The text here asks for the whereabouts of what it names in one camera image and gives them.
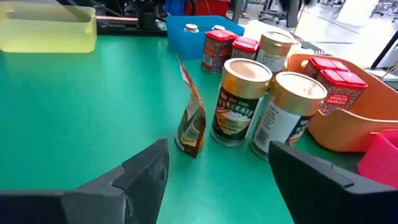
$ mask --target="red cap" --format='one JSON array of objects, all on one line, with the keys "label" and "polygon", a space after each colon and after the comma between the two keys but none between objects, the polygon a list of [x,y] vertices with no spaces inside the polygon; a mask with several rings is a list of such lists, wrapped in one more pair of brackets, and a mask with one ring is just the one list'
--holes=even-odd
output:
[{"label": "red cap", "polygon": [[332,85],[345,88],[365,89],[368,87],[362,79],[352,72],[321,70],[320,74]]},{"label": "red cap", "polygon": [[213,30],[206,32],[206,36],[211,37],[220,42],[232,41],[238,38],[238,35],[229,30]]},{"label": "red cap", "polygon": [[256,52],[259,42],[256,40],[252,40],[246,37],[238,37],[233,43],[232,46],[239,49],[245,50],[248,52]]},{"label": "red cap", "polygon": [[311,62],[317,69],[332,69],[335,71],[345,71],[349,72],[348,68],[341,62],[336,60],[328,60],[325,58],[318,58],[318,57],[310,57],[308,60]]}]

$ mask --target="brown packet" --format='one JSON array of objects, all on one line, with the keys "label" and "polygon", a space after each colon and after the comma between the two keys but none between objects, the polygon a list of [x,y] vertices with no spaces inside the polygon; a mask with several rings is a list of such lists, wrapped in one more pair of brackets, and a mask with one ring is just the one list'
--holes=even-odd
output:
[{"label": "brown packet", "polygon": [[185,153],[196,158],[203,147],[206,128],[205,108],[187,69],[179,58],[178,61],[182,78],[191,91],[191,97],[178,126],[175,143]]}]

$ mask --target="translucent yellow tray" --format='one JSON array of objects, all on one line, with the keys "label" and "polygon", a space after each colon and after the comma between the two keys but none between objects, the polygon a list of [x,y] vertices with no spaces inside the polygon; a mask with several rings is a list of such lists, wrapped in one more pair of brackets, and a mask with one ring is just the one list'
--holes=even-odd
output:
[{"label": "translucent yellow tray", "polygon": [[88,53],[97,38],[95,9],[32,2],[0,2],[0,50]]}]

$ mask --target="green tabletop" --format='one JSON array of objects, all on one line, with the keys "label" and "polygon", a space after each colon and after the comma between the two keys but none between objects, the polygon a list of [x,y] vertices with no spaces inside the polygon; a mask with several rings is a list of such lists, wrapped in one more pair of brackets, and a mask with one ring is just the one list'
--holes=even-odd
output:
[{"label": "green tabletop", "polygon": [[[190,94],[166,38],[99,36],[91,54],[0,53],[0,189],[73,189],[167,138],[158,223],[292,223],[269,163],[209,134],[220,74],[184,64],[206,110],[197,159],[174,143]],[[309,133],[297,148],[342,167],[360,159]]]}]

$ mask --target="orange basket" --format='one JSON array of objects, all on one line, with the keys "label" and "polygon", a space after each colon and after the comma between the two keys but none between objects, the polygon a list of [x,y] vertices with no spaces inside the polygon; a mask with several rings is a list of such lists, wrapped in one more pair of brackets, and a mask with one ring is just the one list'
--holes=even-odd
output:
[{"label": "orange basket", "polygon": [[[305,74],[303,62],[311,56],[291,55],[287,59],[287,71]],[[398,129],[398,92],[349,61],[317,57],[342,62],[368,84],[349,111],[337,108],[328,116],[320,110],[315,113],[308,130],[317,143],[332,151],[366,152],[379,132]]]}]

